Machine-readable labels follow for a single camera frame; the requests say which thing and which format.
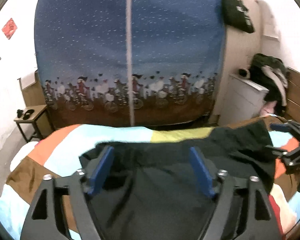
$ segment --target silver screw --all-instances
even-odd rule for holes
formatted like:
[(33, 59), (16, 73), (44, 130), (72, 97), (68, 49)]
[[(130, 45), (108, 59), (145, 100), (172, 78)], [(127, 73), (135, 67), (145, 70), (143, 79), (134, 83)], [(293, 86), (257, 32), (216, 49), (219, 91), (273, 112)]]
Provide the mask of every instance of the silver screw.
[(227, 176), (227, 174), (228, 174), (228, 171), (225, 171), (225, 170), (219, 170), (219, 172), (218, 172), (219, 176)]
[(52, 179), (52, 175), (51, 174), (46, 174), (43, 176), (43, 180), (50, 180)]
[(253, 182), (258, 182), (259, 178), (257, 176), (251, 176), (250, 180), (253, 181)]
[(78, 169), (77, 172), (79, 173), (79, 175), (84, 175), (84, 170), (83, 169)]

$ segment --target patchwork blanket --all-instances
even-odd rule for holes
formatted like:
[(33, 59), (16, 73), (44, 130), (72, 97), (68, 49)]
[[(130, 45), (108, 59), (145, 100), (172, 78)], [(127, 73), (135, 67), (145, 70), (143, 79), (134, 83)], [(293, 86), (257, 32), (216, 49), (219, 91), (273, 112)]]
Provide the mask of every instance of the patchwork blanket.
[[(256, 120), (257, 118), (251, 119), (230, 127), (240, 127)], [(270, 129), (270, 123), (281, 122), (275, 117), (266, 117), (264, 121), (268, 129)], [(110, 141), (177, 142), (190, 138), (205, 138), (212, 130), (213, 127), (153, 131), (145, 127), (113, 128), (87, 124), (72, 125), (57, 130), (35, 145), (27, 156), (17, 155), (14, 158), (10, 166), (11, 173), (0, 197), (0, 221), (14, 239), (20, 239), (29, 204), (42, 177), (45, 174), (53, 174), (55, 177), (72, 175), (81, 168), (78, 157), (98, 143)], [(292, 150), (298, 146), (298, 141), (289, 133), (269, 131), (269, 134), (275, 147)], [(284, 173), (285, 168), (278, 160), (275, 174), (275, 184), (278, 187), (273, 188), (271, 195), (280, 207), (278, 221), (283, 233), (295, 224), (296, 217), (297, 219), (300, 217), (300, 205), (298, 205), (300, 196), (295, 194), (299, 177), (297, 175), (289, 177)], [(74, 240), (80, 239), (68, 196), (64, 196), (64, 205), (70, 234)]]

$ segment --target small wooden table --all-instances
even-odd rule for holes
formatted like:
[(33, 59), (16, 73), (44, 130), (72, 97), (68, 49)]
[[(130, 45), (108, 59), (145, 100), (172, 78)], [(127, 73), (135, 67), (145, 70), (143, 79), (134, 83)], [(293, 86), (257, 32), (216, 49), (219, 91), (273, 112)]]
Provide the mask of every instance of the small wooden table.
[[(23, 115), (20, 118), (15, 118), (14, 121), (17, 124), (17, 127), (19, 129), (19, 131), (21, 132), (23, 138), (25, 139), (25, 141), (28, 143), (30, 142), (33, 138), (38, 138), (40, 140), (43, 139), (42, 133), (40, 132), (38, 125), (37, 125), (37, 120), (44, 114), (46, 113), (47, 115), (47, 119), (49, 122), (49, 125), (52, 129), (52, 131), (55, 131), (56, 129), (54, 128), (51, 119), (50, 119), (50, 115), (48, 113), (48, 106), (47, 105), (41, 105), (41, 106), (28, 106), (23, 110), (23, 114), (28, 111), (29, 109), (33, 109), (34, 113), (31, 114), (30, 118), (27, 120), (23, 120)], [(28, 139), (25, 135), (25, 133), (23, 132), (22, 128), (20, 127), (21, 123), (31, 123), (33, 128), (34, 128), (34, 133), (31, 135), (31, 137)]]

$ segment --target floor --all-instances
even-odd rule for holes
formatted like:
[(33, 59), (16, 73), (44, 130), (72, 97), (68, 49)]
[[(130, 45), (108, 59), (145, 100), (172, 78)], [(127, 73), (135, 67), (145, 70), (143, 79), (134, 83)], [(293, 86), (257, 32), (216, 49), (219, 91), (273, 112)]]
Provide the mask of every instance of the floor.
[[(22, 126), (25, 134), (28, 138), (33, 133), (33, 128), (29, 125)], [(2, 192), (2, 187), (7, 180), (7, 177), (10, 173), (10, 163), (13, 157), (18, 153), (23, 145), (26, 144), (26, 141), (23, 139), (20, 131), (17, 127), (12, 131), (11, 135), (7, 138), (6, 142), (4, 143), (1, 151), (0, 151), (0, 195)]]

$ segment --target black tote bag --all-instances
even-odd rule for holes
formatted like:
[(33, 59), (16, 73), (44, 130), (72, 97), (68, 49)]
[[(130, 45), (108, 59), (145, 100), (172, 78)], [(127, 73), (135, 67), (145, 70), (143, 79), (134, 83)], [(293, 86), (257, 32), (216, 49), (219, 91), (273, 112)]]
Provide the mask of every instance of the black tote bag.
[(241, 0), (222, 0), (222, 14), (225, 24), (246, 33), (254, 32), (248, 9)]

